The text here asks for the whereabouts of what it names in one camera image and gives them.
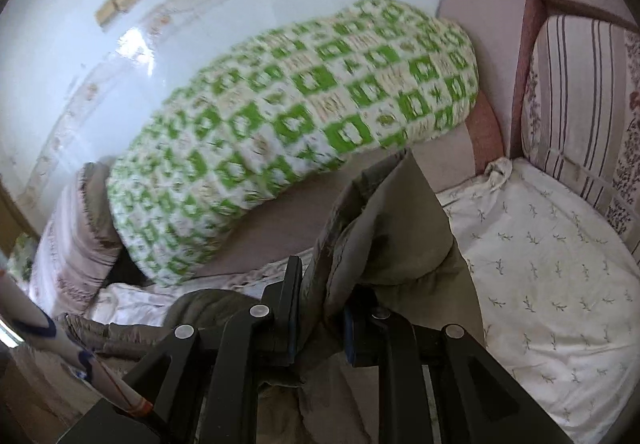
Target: wall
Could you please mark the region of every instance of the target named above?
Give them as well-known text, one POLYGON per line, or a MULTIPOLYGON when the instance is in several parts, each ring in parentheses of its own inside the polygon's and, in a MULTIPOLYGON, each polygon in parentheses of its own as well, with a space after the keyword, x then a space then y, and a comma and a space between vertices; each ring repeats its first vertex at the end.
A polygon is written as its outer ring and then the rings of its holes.
MULTIPOLYGON (((0 159, 4 161, 4 164, 0 161, 0 172, 5 187, 14 198, 24 191, 36 161, 42 160, 38 156, 50 137, 52 127, 87 74, 114 51, 118 38, 165 1, 142 0, 129 14, 117 18, 105 32, 94 20, 94 12, 104 0, 8 2, 0 14, 0 159)), ((88 146, 94 142, 108 145, 110 150, 97 153, 96 150, 83 150, 76 146, 51 177, 53 184, 43 191, 42 204, 33 208, 29 206, 30 211, 25 211, 24 204, 20 204, 37 230, 44 226, 60 188, 68 182, 72 172, 82 162, 95 160, 97 155, 118 155, 118 150, 123 150, 126 144, 118 144, 114 140, 118 136, 130 135, 134 126, 139 128, 143 118, 148 117, 161 99, 175 85, 184 84, 204 60, 220 53, 220 47, 284 19, 311 17, 320 12, 313 12, 311 4, 319 4, 316 9, 322 12, 333 12, 338 4, 344 5, 353 0, 301 0, 305 8, 299 12, 290 5, 296 0, 236 1, 236 4, 228 5, 225 12, 211 14, 206 30, 192 27, 191 39, 182 40, 180 47, 194 64, 185 66, 185 56, 169 56, 171 59, 164 58, 166 70, 157 68, 150 82, 149 78, 141 80, 135 74, 126 81, 119 80, 118 89, 112 90, 100 105, 101 115, 90 118, 94 130, 90 130, 87 123, 85 132, 72 132, 77 138, 87 136, 88 146), (190 41, 193 44, 204 42, 203 33, 207 35, 207 44, 200 53, 206 53, 207 57, 188 52, 190 41), (113 122, 105 127, 107 120, 113 122), (100 135, 94 135, 95 128, 102 129, 100 135)), ((406 1, 434 12, 439 0, 406 1)))

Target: leaf print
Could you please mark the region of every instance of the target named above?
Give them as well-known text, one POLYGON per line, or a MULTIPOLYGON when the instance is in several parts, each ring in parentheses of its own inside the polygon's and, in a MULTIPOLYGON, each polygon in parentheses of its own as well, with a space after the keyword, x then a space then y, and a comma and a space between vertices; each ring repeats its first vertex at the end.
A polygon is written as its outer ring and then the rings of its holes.
POLYGON ((533 312, 533 313, 535 313, 535 312, 536 312, 535 310, 533 310, 533 305, 532 305, 532 303, 530 302, 530 300, 529 300, 529 297, 528 297, 528 296, 525 296, 525 297, 524 297, 524 300, 523 300, 522 302, 523 302, 523 303, 524 303, 524 305, 525 305, 524 310, 528 310, 529 312, 533 312))
POLYGON ((591 307, 589 307, 587 305, 587 302, 584 300, 584 298, 580 298, 580 305, 582 307, 582 310, 586 310, 587 312, 591 312, 591 307))
POLYGON ((489 298, 489 301, 494 305, 494 307, 500 307, 500 308, 502 308, 502 307, 504 307, 505 305, 507 305, 506 303, 501 302, 501 301, 498 301, 497 299, 491 299, 491 298, 489 298))
POLYGON ((535 236, 531 235, 530 231, 527 231, 527 240, 529 241, 530 244, 539 244, 540 241, 536 239, 535 236))

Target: striped cushion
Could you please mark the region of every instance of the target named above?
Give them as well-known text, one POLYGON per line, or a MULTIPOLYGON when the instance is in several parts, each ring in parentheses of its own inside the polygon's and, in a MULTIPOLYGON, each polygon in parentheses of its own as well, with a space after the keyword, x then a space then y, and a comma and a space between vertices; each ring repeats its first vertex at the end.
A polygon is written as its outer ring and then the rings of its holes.
POLYGON ((49 316, 84 313, 122 249, 107 202, 108 175, 104 164, 85 164, 44 229, 29 296, 49 316))
POLYGON ((547 20, 532 56, 522 145, 535 166, 593 205, 640 261, 638 34, 588 18, 547 20))

